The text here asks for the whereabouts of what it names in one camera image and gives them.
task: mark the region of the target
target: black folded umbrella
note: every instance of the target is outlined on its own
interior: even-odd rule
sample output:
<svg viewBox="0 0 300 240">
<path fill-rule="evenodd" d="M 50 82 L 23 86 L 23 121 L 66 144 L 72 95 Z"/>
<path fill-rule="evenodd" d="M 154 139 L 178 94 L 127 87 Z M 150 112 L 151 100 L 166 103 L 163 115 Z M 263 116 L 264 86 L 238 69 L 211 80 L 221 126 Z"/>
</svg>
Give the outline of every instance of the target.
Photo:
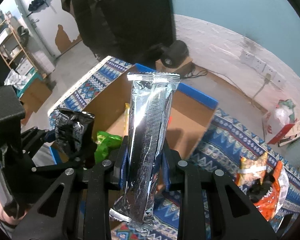
<svg viewBox="0 0 300 240">
<path fill-rule="evenodd" d="M 47 4 L 46 0 L 33 0 L 29 4 L 28 11 L 31 12 L 31 13 L 28 14 L 27 17 L 30 16 L 34 11 L 36 11 L 43 4 L 46 4 L 49 7 L 49 5 Z"/>
</svg>

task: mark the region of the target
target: silver screw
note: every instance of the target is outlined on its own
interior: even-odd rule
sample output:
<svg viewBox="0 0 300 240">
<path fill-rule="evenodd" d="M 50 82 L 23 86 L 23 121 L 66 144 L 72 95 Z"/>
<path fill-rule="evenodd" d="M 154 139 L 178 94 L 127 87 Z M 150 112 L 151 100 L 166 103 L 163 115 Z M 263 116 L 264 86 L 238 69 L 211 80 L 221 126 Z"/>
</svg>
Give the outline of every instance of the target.
<svg viewBox="0 0 300 240">
<path fill-rule="evenodd" d="M 66 175 L 71 175 L 73 173 L 74 173 L 74 169 L 72 169 L 72 168 L 66 169 L 66 171 L 65 171 Z"/>
<path fill-rule="evenodd" d="M 215 173 L 217 176 L 223 176 L 223 175 L 225 174 L 222 170 L 215 170 L 214 173 Z"/>
<path fill-rule="evenodd" d="M 104 160 L 103 162 L 102 162 L 102 165 L 103 166 L 109 166 L 111 164 L 111 160 Z"/>
<path fill-rule="evenodd" d="M 178 165 L 181 167 L 186 167 L 188 163 L 186 161 L 178 161 Z"/>
<path fill-rule="evenodd" d="M 172 64 L 172 61 L 171 61 L 171 59 L 169 59 L 169 58 L 166 58 L 166 59 L 164 60 L 164 62 L 165 62 L 167 65 L 171 65 L 171 64 Z"/>
</svg>

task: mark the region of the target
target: black snack package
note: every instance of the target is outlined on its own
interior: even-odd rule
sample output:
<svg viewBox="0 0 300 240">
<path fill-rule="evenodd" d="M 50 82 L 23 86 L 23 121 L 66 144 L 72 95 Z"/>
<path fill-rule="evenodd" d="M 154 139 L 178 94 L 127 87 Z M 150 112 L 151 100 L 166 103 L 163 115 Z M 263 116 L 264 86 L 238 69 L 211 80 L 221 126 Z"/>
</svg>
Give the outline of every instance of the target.
<svg viewBox="0 0 300 240">
<path fill-rule="evenodd" d="M 56 143 L 71 157 L 81 150 L 82 145 L 92 142 L 93 123 L 94 115 L 91 113 L 57 108 Z"/>
</svg>

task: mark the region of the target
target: silver snack wrapper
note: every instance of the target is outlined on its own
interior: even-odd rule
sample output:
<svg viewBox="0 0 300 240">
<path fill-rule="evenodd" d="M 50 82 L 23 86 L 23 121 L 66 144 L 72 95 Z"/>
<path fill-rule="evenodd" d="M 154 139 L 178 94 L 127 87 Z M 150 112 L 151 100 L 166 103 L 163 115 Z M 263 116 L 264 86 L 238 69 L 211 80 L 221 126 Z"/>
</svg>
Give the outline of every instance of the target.
<svg viewBox="0 0 300 240">
<path fill-rule="evenodd" d="M 172 95 L 180 83 L 173 73 L 128 73 L 132 81 L 128 165 L 123 195 L 110 216 L 152 229 L 154 194 L 162 161 L 162 146 L 171 111 Z"/>
</svg>

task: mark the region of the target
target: white door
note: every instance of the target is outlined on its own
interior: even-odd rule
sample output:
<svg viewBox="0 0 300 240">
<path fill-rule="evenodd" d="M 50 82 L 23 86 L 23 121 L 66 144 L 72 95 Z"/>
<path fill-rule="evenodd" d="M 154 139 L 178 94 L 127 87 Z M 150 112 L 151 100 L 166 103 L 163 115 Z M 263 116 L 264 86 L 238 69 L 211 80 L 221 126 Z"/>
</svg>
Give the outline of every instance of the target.
<svg viewBox="0 0 300 240">
<path fill-rule="evenodd" d="M 31 1 L 21 0 L 26 12 Z M 28 18 L 34 22 L 35 31 L 50 54 L 58 57 L 81 38 L 73 16 L 62 9 L 61 0 L 47 0 L 47 4 L 48 7 L 42 5 Z"/>
</svg>

